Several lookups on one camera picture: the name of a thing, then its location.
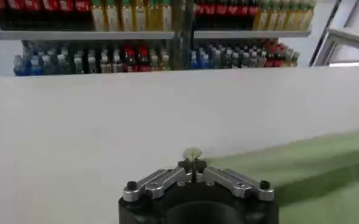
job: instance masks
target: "bottle cap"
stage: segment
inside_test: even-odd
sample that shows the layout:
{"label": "bottle cap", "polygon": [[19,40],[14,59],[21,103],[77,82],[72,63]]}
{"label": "bottle cap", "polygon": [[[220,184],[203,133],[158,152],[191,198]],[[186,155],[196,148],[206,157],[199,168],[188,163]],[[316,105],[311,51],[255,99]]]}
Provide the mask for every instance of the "bottle cap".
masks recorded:
{"label": "bottle cap", "polygon": [[47,55],[47,54],[43,55],[42,58],[43,58],[43,61],[50,61],[51,60],[50,56]]}
{"label": "bottle cap", "polygon": [[95,58],[94,57],[89,57],[88,62],[89,63],[95,63]]}
{"label": "bottle cap", "polygon": [[65,60],[65,56],[63,54],[59,54],[57,56],[57,59],[60,61],[60,60]]}
{"label": "bottle cap", "polygon": [[74,63],[75,63],[75,64],[81,64],[81,63],[82,63],[82,59],[81,59],[81,58],[74,58]]}

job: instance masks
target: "soda bottle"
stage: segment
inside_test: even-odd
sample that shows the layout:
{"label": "soda bottle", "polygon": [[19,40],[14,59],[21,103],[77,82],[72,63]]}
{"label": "soda bottle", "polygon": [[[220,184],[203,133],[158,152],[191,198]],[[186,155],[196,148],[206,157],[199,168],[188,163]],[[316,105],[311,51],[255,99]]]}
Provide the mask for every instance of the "soda bottle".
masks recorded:
{"label": "soda bottle", "polygon": [[226,13],[226,28],[229,29],[238,29],[240,28],[240,23],[237,21],[238,11],[238,0],[230,0],[230,4],[228,5],[227,13]]}
{"label": "soda bottle", "polygon": [[43,75],[43,68],[38,65],[38,57],[31,59],[32,69],[31,75]]}
{"label": "soda bottle", "polygon": [[76,24],[77,30],[93,30],[93,19],[91,15],[90,0],[75,0],[76,6]]}
{"label": "soda bottle", "polygon": [[73,0],[59,0],[62,30],[73,30],[75,26],[75,6]]}
{"label": "soda bottle", "polygon": [[10,7],[10,25],[13,30],[26,30],[27,28],[27,13],[24,0],[7,0]]}
{"label": "soda bottle", "polygon": [[59,74],[66,75],[71,73],[71,67],[63,54],[57,56],[59,60]]}
{"label": "soda bottle", "polygon": [[7,30],[10,28],[7,19],[6,4],[5,0],[0,0],[0,28],[1,30]]}
{"label": "soda bottle", "polygon": [[217,29],[224,28],[226,26],[226,14],[228,10],[227,0],[217,0],[216,6],[216,22],[215,27]]}
{"label": "soda bottle", "polygon": [[55,73],[55,67],[51,63],[51,58],[49,55],[43,55],[43,74],[44,75],[53,75]]}
{"label": "soda bottle", "polygon": [[254,68],[257,66],[257,63],[258,63],[258,58],[257,58],[257,53],[256,52],[253,52],[251,54],[251,58],[248,62],[248,68]]}
{"label": "soda bottle", "polygon": [[114,0],[107,0],[106,14],[109,31],[119,30],[118,9]]}

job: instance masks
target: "green mat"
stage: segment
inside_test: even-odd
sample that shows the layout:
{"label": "green mat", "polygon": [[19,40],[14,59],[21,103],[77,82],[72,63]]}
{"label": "green mat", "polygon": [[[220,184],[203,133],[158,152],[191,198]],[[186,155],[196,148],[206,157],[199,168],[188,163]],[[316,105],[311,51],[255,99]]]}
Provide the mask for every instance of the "green mat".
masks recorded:
{"label": "green mat", "polygon": [[359,222],[359,131],[206,160],[269,180],[281,224]]}

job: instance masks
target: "yellow bottle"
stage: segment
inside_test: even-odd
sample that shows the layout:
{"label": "yellow bottle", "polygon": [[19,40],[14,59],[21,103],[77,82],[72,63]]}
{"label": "yellow bottle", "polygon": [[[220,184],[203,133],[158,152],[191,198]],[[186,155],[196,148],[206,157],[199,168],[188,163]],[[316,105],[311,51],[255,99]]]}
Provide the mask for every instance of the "yellow bottle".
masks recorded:
{"label": "yellow bottle", "polygon": [[268,9],[269,9],[269,0],[260,1],[260,10],[254,19],[254,24],[252,26],[253,30],[264,30],[266,28],[266,23],[268,21]]}
{"label": "yellow bottle", "polygon": [[123,0],[123,7],[121,11],[124,31],[133,31],[132,8],[129,4],[129,0]]}
{"label": "yellow bottle", "polygon": [[298,0],[290,0],[289,9],[286,14],[285,24],[283,25],[284,30],[294,30],[294,22],[296,15],[299,13]]}
{"label": "yellow bottle", "polygon": [[99,0],[93,0],[93,5],[91,6],[91,12],[94,19],[94,27],[96,31],[105,31],[107,30],[107,24],[105,22],[104,8],[101,6]]}
{"label": "yellow bottle", "polygon": [[309,26],[312,22],[313,11],[315,9],[315,6],[316,6],[316,1],[311,0],[308,4],[307,13],[305,14],[304,21],[302,22],[301,26],[299,27],[299,30],[306,31],[309,29]]}
{"label": "yellow bottle", "polygon": [[308,0],[300,0],[298,14],[296,14],[296,18],[294,19],[293,30],[300,30],[307,12],[308,12]]}
{"label": "yellow bottle", "polygon": [[277,21],[275,22],[275,30],[283,30],[286,20],[286,13],[289,9],[289,0],[280,0],[280,10],[278,12]]}
{"label": "yellow bottle", "polygon": [[274,30],[275,23],[277,22],[279,11],[279,0],[270,0],[270,8],[268,12],[268,21],[265,30]]}
{"label": "yellow bottle", "polygon": [[143,0],[136,0],[136,6],[133,13],[133,20],[135,21],[134,30],[146,30],[146,9]]}
{"label": "yellow bottle", "polygon": [[109,31],[119,30],[118,9],[114,0],[107,0],[106,6],[107,23]]}

